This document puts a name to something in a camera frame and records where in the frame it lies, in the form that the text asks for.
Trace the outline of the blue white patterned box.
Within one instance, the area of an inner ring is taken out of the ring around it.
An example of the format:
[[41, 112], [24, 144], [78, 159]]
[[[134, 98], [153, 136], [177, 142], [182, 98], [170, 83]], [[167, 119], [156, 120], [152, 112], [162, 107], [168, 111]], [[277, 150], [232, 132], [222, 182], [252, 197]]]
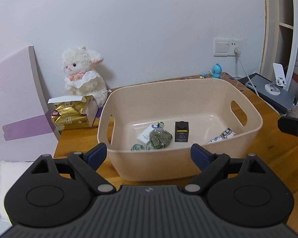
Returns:
[[234, 136], [236, 136], [236, 133], [231, 128], [227, 128], [220, 135], [218, 135], [218, 136], [214, 137], [213, 139], [211, 139], [210, 141], [208, 141], [208, 143], [231, 139]]

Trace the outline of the small black gold box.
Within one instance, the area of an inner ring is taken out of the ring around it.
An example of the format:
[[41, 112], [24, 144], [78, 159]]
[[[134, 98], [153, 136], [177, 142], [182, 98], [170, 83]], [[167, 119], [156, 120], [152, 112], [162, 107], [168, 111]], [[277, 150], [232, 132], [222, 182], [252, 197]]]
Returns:
[[189, 137], [189, 122], [176, 121], [175, 122], [175, 142], [188, 142]]

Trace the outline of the green dried herb bag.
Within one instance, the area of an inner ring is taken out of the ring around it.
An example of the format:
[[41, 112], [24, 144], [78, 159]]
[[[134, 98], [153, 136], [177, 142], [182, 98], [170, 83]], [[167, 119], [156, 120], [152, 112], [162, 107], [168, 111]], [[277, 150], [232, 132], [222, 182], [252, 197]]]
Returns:
[[172, 141], [172, 134], [165, 130], [165, 124], [161, 121], [156, 126], [152, 125], [153, 130], [149, 134], [150, 145], [153, 149], [166, 148]]

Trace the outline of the white small box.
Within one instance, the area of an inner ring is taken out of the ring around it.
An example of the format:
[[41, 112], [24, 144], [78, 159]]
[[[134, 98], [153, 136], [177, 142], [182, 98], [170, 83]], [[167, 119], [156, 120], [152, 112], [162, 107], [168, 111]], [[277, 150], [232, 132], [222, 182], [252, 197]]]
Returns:
[[155, 125], [148, 126], [137, 136], [137, 140], [144, 145], [148, 145], [150, 143], [150, 133], [155, 129]]

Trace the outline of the green plaid cloth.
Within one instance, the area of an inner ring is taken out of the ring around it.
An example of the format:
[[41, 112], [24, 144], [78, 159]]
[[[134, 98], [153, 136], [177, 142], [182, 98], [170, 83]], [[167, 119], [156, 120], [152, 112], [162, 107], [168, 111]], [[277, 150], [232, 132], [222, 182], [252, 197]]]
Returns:
[[148, 145], [142, 145], [140, 143], [136, 143], [131, 147], [131, 151], [149, 151], [150, 147]]

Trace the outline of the grey laptop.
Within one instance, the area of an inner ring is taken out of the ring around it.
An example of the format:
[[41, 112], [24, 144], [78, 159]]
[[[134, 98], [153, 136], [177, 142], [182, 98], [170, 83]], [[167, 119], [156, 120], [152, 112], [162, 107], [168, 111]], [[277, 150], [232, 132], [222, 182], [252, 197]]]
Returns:
[[274, 81], [254, 73], [238, 80], [265, 102], [271, 105], [281, 115], [287, 114], [294, 106], [294, 95], [286, 91], [287, 82], [284, 74], [275, 73]]

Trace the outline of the white phone stand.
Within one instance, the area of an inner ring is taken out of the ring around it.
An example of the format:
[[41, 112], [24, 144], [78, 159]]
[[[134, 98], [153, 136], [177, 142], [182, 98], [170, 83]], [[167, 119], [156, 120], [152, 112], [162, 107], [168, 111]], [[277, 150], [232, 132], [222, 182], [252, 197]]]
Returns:
[[279, 87], [286, 87], [286, 78], [284, 75], [283, 66], [279, 63], [273, 63], [273, 71], [275, 80], [271, 83], [265, 84], [265, 90], [271, 95], [278, 96], [281, 94]]

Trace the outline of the white pillow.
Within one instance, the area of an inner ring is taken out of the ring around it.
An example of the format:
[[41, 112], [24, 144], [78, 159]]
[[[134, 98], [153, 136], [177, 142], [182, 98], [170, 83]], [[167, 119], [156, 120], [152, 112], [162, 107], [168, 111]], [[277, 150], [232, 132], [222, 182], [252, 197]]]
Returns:
[[10, 222], [4, 207], [4, 198], [8, 190], [33, 162], [1, 162], [0, 163], [0, 217], [4, 222]]

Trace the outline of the pink purple headboard panel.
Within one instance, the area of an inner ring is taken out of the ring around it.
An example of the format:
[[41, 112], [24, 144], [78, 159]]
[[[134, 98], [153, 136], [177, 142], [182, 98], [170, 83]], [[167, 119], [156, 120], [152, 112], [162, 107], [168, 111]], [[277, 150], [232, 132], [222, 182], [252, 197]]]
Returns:
[[58, 134], [41, 88], [34, 48], [0, 62], [0, 161], [55, 153]]

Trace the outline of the gold tissue pack box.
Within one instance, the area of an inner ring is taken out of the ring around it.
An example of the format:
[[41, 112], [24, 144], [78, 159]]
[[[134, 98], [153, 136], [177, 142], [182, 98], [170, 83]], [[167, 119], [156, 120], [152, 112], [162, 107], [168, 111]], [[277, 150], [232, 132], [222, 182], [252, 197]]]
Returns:
[[51, 121], [59, 131], [92, 127], [98, 105], [93, 96], [61, 96], [50, 98]]

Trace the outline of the blue cartoon figurine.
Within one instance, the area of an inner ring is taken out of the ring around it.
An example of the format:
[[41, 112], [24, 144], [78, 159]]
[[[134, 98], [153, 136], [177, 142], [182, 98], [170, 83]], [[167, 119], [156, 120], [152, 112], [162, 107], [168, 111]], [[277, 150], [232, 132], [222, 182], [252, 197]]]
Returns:
[[220, 79], [221, 73], [222, 73], [222, 67], [219, 63], [215, 64], [210, 71], [210, 75], [213, 79]]

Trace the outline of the beige plastic storage bin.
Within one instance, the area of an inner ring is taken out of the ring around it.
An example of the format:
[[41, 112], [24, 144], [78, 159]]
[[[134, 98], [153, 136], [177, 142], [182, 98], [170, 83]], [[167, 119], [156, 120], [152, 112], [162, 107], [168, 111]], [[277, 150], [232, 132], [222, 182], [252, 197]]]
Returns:
[[128, 86], [107, 99], [97, 139], [117, 173], [135, 182], [199, 173], [190, 148], [243, 158], [263, 125], [255, 106], [220, 79]]

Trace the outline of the white plush lamb toy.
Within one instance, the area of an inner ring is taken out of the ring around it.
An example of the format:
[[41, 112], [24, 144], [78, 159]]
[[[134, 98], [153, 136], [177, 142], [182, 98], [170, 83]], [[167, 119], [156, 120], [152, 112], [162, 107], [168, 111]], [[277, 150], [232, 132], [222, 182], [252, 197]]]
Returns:
[[101, 108], [107, 100], [107, 87], [103, 77], [96, 70], [103, 56], [86, 47], [68, 48], [62, 54], [62, 70], [65, 90], [74, 96], [92, 95]]

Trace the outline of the white wall switch socket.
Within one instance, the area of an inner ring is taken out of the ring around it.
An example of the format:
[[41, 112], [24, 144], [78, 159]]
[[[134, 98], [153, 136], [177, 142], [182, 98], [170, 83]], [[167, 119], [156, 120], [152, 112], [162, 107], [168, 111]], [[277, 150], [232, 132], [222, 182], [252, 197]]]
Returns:
[[235, 50], [239, 48], [241, 39], [215, 38], [213, 55], [215, 57], [234, 57]]

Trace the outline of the white shelf frame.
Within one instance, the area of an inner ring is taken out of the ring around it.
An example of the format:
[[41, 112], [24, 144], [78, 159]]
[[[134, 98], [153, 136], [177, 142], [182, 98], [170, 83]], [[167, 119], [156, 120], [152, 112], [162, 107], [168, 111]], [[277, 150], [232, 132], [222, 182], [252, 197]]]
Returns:
[[284, 67], [287, 75], [292, 70], [288, 92], [298, 103], [298, 0], [279, 0], [279, 37], [276, 62]]

